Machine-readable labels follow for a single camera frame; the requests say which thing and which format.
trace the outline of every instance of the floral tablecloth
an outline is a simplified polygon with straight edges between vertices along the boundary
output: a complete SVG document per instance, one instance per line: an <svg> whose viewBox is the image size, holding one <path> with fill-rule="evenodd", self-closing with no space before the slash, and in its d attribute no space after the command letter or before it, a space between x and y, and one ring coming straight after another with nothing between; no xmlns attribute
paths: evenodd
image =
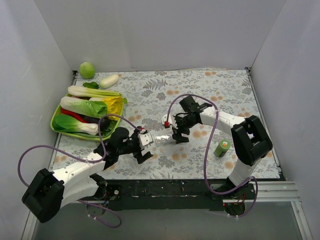
<svg viewBox="0 0 320 240"><path fill-rule="evenodd" d="M91 81L99 83L112 74L118 74L120 79L110 90L121 92L128 100L123 116L136 126L143 126L155 136L171 133L171 129L164 129L162 126L161 117L168 111L171 101L185 93L211 99L220 110L233 115L260 116L245 70L98 72ZM82 86L84 82L88 80L79 75L76 85ZM179 112L182 112L182 109L177 101L172 113ZM120 126L133 131L125 121L122 121ZM148 148L153 157L143 164L138 164L132 155L120 156L116 164L100 175L106 179L202 179L204 153L210 131L210 126L196 125L191 129L189 143L154 144ZM222 139L232 141L226 133L216 130L208 155L209 178L225 179L235 166L237 156L233 144L222 158L214 155L214 150ZM97 142L62 135L59 149L84 158L97 145ZM53 169L63 168L74 161L57 153ZM259 163L253 175L257 178L279 178L272 152Z"/></svg>

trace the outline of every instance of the white panel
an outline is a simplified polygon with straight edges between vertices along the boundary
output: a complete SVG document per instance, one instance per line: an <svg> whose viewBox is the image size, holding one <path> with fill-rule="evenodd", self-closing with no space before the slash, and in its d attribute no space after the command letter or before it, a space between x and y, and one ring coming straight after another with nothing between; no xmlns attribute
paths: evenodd
<svg viewBox="0 0 320 240"><path fill-rule="evenodd" d="M261 162L262 158L257 160L253 166L246 165L238 158L236 160L235 166L229 176L230 181L235 185L240 185L244 180L249 178L256 166Z"/></svg>
<svg viewBox="0 0 320 240"><path fill-rule="evenodd" d="M98 153L92 152L91 155L97 156L95 160L101 159L101 156ZM79 181L89 178L89 176L91 176L92 174L102 172L104 170L105 164L105 161L100 161L96 163L76 161L64 168L54 170L53 176L58 181L64 182L64 192L67 192Z"/></svg>
<svg viewBox="0 0 320 240"><path fill-rule="evenodd" d="M117 0L131 67L250 67L285 0Z"/></svg>
<svg viewBox="0 0 320 240"><path fill-rule="evenodd" d="M320 2L287 1L252 67L253 83L286 177L320 239Z"/></svg>
<svg viewBox="0 0 320 240"><path fill-rule="evenodd" d="M250 67L286 0L34 0L73 70Z"/></svg>
<svg viewBox="0 0 320 240"><path fill-rule="evenodd" d="M129 71L130 60L111 0L34 0L72 70Z"/></svg>
<svg viewBox="0 0 320 240"><path fill-rule="evenodd" d="M95 195L98 188L97 183L90 177L78 181L68 190L64 189L60 208L79 199Z"/></svg>
<svg viewBox="0 0 320 240"><path fill-rule="evenodd" d="M208 107L200 113L201 122L203 125L214 126L216 121L217 111L215 108ZM220 131L232 136L231 129L236 124L241 124L245 121L245 118L242 116L235 116L224 111L219 111L218 122L216 124L216 128Z"/></svg>
<svg viewBox="0 0 320 240"><path fill-rule="evenodd" d="M33 145L55 143L49 123L72 71L32 0L0 0L0 56L0 239L17 240L29 212L18 159ZM28 183L48 167L51 153L37 149L25 157Z"/></svg>

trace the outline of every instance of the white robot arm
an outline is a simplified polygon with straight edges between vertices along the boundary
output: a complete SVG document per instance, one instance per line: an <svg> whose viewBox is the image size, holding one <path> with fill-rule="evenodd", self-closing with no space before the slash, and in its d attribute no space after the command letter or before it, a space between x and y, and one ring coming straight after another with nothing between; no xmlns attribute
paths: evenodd
<svg viewBox="0 0 320 240"><path fill-rule="evenodd" d="M185 97L180 105L186 114L162 117L162 124L169 127L172 125L176 143L189 142L190 128L196 124L213 126L216 120L216 109L204 103L199 105L192 96ZM273 148L272 142L257 116L244 118L219 111L216 128L232 136L235 152L238 160L227 181L231 182L230 188L238 186L251 176L257 164Z"/></svg>
<svg viewBox="0 0 320 240"><path fill-rule="evenodd" d="M153 155L148 151L142 155L146 146L153 143L153 138L145 129L138 127L129 136L126 128L118 127L111 137L104 141L107 156L100 144L84 160L67 167L49 172L40 170L22 197L22 202L30 209L41 223L53 218L60 208L84 197L93 196L101 199L108 191L107 181L97 173L109 168L118 161L120 155L133 154L138 164L142 164Z"/></svg>

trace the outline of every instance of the red pepper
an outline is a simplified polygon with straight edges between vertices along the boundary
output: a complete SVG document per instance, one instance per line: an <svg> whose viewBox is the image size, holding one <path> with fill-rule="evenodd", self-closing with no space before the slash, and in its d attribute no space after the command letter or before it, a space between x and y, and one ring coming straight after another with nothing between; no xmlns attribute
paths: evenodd
<svg viewBox="0 0 320 240"><path fill-rule="evenodd" d="M85 121L78 113L75 113L73 111L69 111L69 110L65 110L61 107L61 112L63 114L69 115L71 117L74 117L75 119L77 119L79 122L82 122L84 124L87 124L88 122Z"/></svg>

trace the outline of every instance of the eggplant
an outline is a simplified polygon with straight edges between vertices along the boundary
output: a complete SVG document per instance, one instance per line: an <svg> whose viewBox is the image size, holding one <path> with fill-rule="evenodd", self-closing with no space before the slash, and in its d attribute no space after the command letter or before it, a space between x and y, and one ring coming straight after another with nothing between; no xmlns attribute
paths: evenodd
<svg viewBox="0 0 320 240"><path fill-rule="evenodd" d="M81 115L81 114L79 115L82 117L83 120L85 120L89 124L98 124L100 120L100 118L95 118L95 117ZM107 130L110 123L111 123L111 120L109 118L107 117L103 118L100 124L100 130L101 131Z"/></svg>

